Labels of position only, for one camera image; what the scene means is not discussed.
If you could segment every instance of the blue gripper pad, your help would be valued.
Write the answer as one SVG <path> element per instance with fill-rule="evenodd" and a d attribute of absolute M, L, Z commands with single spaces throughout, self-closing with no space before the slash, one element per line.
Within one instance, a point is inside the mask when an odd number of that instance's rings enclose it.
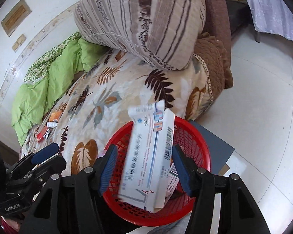
<path fill-rule="evenodd" d="M 31 163 L 32 164 L 41 164 L 46 161 L 53 155 L 59 152 L 59 145 L 56 143 L 51 143 L 49 146 L 43 148 L 32 156 Z"/>
<path fill-rule="evenodd" d="M 182 189 L 187 193 L 188 196 L 193 196 L 193 191 L 190 188 L 190 174 L 187 171 L 187 168 L 184 164 L 186 156 L 182 152 L 182 149 L 179 145 L 174 145 L 172 147 L 172 160 L 174 161 L 174 165 L 176 167 L 179 180 L 182 186 Z"/>
<path fill-rule="evenodd" d="M 112 174 L 114 172 L 115 165 L 116 165 L 117 146 L 113 145 L 113 149 L 111 149 L 111 151 L 112 152 L 111 152 L 110 156 L 107 156 L 108 160 L 104 166 L 104 169 L 103 169 L 103 171 L 101 173 L 101 177 L 100 177 L 100 188 L 98 191 L 100 196 L 102 196 L 103 193 L 107 190 L 108 185 L 111 180 L 111 177 L 112 177 Z"/>

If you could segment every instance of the metal screw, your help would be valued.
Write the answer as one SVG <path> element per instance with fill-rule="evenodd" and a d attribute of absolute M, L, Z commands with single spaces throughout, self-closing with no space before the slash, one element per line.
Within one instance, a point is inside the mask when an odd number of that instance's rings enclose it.
<path fill-rule="evenodd" d="M 239 177 L 238 174 L 233 173 L 233 174 L 231 174 L 231 178 L 232 178 L 233 180 L 238 180 L 240 177 Z"/>
<path fill-rule="evenodd" d="M 85 171 L 85 173 L 91 173 L 93 171 L 93 168 L 92 167 L 86 167 L 84 171 Z"/>
<path fill-rule="evenodd" d="M 58 174 L 56 173 L 56 174 L 53 174 L 53 175 L 51 176 L 51 179 L 53 179 L 53 180 L 57 180 L 59 177 L 60 177 L 60 175 L 58 175 Z"/>
<path fill-rule="evenodd" d="M 204 173 L 206 173 L 206 169 L 204 169 L 203 167 L 199 167 L 197 169 L 197 172 L 200 173 L 200 174 L 204 174 Z"/>

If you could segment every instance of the wall outlet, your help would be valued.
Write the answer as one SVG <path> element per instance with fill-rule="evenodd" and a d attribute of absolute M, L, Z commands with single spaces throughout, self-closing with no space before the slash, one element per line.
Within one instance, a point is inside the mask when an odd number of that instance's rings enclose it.
<path fill-rule="evenodd" d="M 24 34 L 22 34 L 17 41 L 13 44 L 12 49 L 14 52 L 16 52 L 16 50 L 19 48 L 19 46 L 21 46 L 26 40 L 26 37 Z"/>

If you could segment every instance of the tiled floor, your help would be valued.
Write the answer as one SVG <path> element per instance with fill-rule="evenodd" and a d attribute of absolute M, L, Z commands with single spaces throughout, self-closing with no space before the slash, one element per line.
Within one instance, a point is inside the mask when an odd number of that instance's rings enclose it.
<path fill-rule="evenodd" d="M 234 87 L 200 123 L 235 148 L 226 176 L 241 176 L 271 233 L 282 234 L 293 219 L 293 43 L 270 34 L 257 43 L 245 28 L 233 41 L 231 70 Z"/>

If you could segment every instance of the wall trim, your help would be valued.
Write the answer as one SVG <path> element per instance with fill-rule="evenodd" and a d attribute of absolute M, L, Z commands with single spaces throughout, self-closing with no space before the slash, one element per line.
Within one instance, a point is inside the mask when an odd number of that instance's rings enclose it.
<path fill-rule="evenodd" d="M 9 90 L 11 83 L 20 68 L 27 60 L 32 51 L 39 45 L 39 43 L 51 32 L 53 31 L 61 22 L 63 22 L 67 17 L 73 15 L 74 8 L 77 3 L 74 3 L 72 6 L 68 7 L 66 10 L 57 15 L 54 19 L 52 19 L 24 48 L 22 53 L 18 56 L 16 61 L 9 66 L 7 69 L 5 80 L 0 88 L 0 108 L 2 102 L 5 98 L 7 91 Z"/>

